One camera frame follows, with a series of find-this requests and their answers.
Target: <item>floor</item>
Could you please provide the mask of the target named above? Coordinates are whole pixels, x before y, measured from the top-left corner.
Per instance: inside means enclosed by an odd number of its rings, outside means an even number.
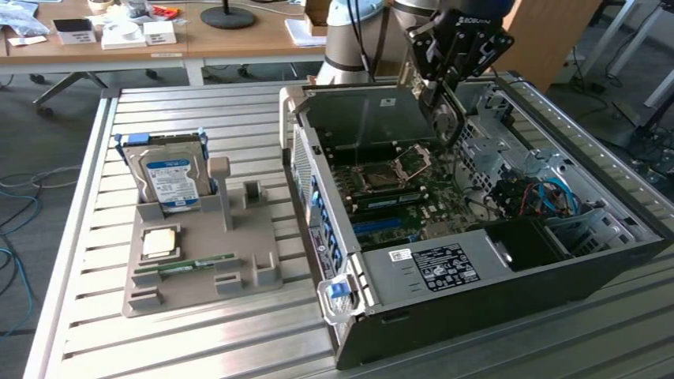
[[[606,23],[597,28],[589,28],[578,46],[578,53],[587,54],[597,43]],[[597,64],[597,70],[587,77],[589,81],[602,81],[602,63],[611,58],[613,51]],[[300,77],[318,71],[315,63],[298,64]],[[674,53],[663,51],[655,46],[646,45],[639,54],[625,68],[621,79],[623,88],[609,85],[602,98],[606,101],[622,101],[629,104],[637,113],[645,117],[651,110],[642,106],[643,100],[669,74],[674,67]],[[101,79],[108,85],[119,88],[143,88],[167,85],[187,85],[187,75],[182,69],[160,69],[160,80],[153,81],[145,77],[144,72],[129,71],[104,73]],[[211,69],[216,82],[234,81],[270,81],[292,79],[290,65],[255,65],[250,67],[252,78],[243,79],[238,76],[236,67],[218,67]],[[63,75],[45,75],[49,82],[57,81]],[[0,83],[7,83],[8,78],[0,78]],[[3,116],[3,130],[0,131],[0,162],[3,169],[0,177],[8,174],[36,173],[48,171],[55,167],[80,164],[93,116],[97,106],[99,89],[89,81],[80,81],[67,92],[52,99],[48,106],[57,113],[52,119],[40,118],[35,114],[31,101],[45,87],[33,84],[28,76],[13,78],[12,84],[0,91],[0,115]],[[547,95],[569,113],[577,117],[602,104],[579,94],[569,86],[554,86]],[[666,115],[662,125],[674,122],[674,111]],[[626,122],[615,117],[615,111],[609,109],[597,112],[582,119],[582,124],[595,133],[611,133],[626,126]],[[67,172],[52,178],[53,183],[65,182],[75,178],[75,172]],[[33,188],[25,189],[20,194],[32,194]],[[0,379],[16,378],[23,374],[23,367],[28,357],[32,342],[32,333],[37,325],[37,315],[41,300],[48,289],[53,259],[56,257],[63,226],[68,216],[69,202],[73,187],[45,189],[43,191],[43,211],[36,219],[8,237],[13,250],[20,254],[28,273],[28,279],[36,297],[36,309],[28,323],[17,334],[0,340]],[[16,199],[0,197],[0,220],[9,217],[23,202]],[[11,271],[0,271],[0,283],[8,281]],[[0,297],[0,335],[23,318],[27,309],[25,290],[17,280],[8,292]]]

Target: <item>metal workbench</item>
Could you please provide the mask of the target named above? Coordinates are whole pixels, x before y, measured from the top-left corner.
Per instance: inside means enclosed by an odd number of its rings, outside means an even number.
[[[335,371],[282,172],[278,92],[288,84],[128,89],[101,99],[25,377],[653,378],[674,372],[669,251],[585,302]],[[230,183],[255,178],[268,188],[286,284],[127,319],[120,309],[137,191],[111,136],[198,127],[212,154],[230,157]]]

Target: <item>desk lamp base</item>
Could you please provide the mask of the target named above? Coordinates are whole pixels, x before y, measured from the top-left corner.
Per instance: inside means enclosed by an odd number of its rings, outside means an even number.
[[[219,29],[240,29],[255,24],[255,15],[242,8],[230,8],[224,13],[223,7],[216,6],[202,12],[202,21]]]

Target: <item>blue hard drive label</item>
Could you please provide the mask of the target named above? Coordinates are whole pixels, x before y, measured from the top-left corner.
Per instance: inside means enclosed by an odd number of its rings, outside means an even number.
[[[165,212],[180,212],[199,200],[198,186],[188,176],[191,169],[187,159],[147,164],[152,187]]]
[[[458,243],[416,251],[412,253],[412,258],[428,290],[432,292],[462,286],[480,279]]]

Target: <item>motherboard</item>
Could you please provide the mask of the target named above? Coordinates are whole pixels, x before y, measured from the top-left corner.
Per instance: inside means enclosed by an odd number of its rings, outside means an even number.
[[[462,233],[476,222],[452,180],[455,157],[432,141],[330,150],[327,158],[362,251]]]

